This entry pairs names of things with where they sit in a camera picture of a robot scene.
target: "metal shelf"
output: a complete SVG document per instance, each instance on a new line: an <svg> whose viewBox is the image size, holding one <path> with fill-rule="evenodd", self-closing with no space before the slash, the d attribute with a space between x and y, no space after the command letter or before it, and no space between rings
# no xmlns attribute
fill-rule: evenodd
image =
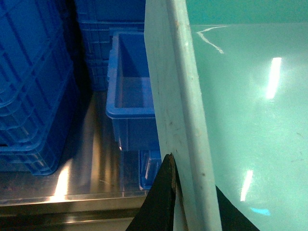
<svg viewBox="0 0 308 231"><path fill-rule="evenodd" d="M120 164L105 105L104 92L83 97L54 174L0 173L1 217L140 208L147 191L139 189L138 156Z"/></svg>

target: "glossy surface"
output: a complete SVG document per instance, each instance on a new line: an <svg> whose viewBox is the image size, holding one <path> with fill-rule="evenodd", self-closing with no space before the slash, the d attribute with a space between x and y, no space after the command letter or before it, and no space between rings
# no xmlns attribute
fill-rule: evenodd
<svg viewBox="0 0 308 231"><path fill-rule="evenodd" d="M191 25L303 23L307 0L186 0Z"/></svg>
<svg viewBox="0 0 308 231"><path fill-rule="evenodd" d="M308 230L308 24L191 26L216 185L260 230Z"/></svg>
<svg viewBox="0 0 308 231"><path fill-rule="evenodd" d="M138 158L124 159L120 164L121 155L105 104L106 93L96 92L89 105L84 102L77 109L54 174L38 177L28 172L0 172L1 216L142 205L147 191L139 189ZM25 206L18 209L16 205Z"/></svg>

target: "blue plastic crate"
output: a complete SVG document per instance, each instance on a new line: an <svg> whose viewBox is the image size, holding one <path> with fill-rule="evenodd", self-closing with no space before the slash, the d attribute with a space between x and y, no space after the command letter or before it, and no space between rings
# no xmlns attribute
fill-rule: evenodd
<svg viewBox="0 0 308 231"><path fill-rule="evenodd" d="M2 0L0 25L0 103L3 104L21 89L62 24L53 0Z"/></svg>
<svg viewBox="0 0 308 231"><path fill-rule="evenodd" d="M75 0L79 20L144 22L145 0Z"/></svg>
<svg viewBox="0 0 308 231"><path fill-rule="evenodd" d="M49 175L57 169L79 99L72 72L63 93L36 143L0 147L0 171L30 171L33 175Z"/></svg>
<svg viewBox="0 0 308 231"><path fill-rule="evenodd" d="M162 164L160 151L139 151L140 189L149 190Z"/></svg>
<svg viewBox="0 0 308 231"><path fill-rule="evenodd" d="M91 79L91 88L94 91L101 91L108 89L107 71L108 61L98 60L86 60L89 76Z"/></svg>
<svg viewBox="0 0 308 231"><path fill-rule="evenodd" d="M28 142L48 122L62 85L72 72L72 61L65 48L63 35L38 60L23 86L9 104L0 106L0 144L12 146Z"/></svg>
<svg viewBox="0 0 308 231"><path fill-rule="evenodd" d="M143 31L142 22L79 22L88 59L108 60L115 31Z"/></svg>
<svg viewBox="0 0 308 231"><path fill-rule="evenodd" d="M115 34L108 77L106 113L112 118L119 147L159 150L143 33Z"/></svg>

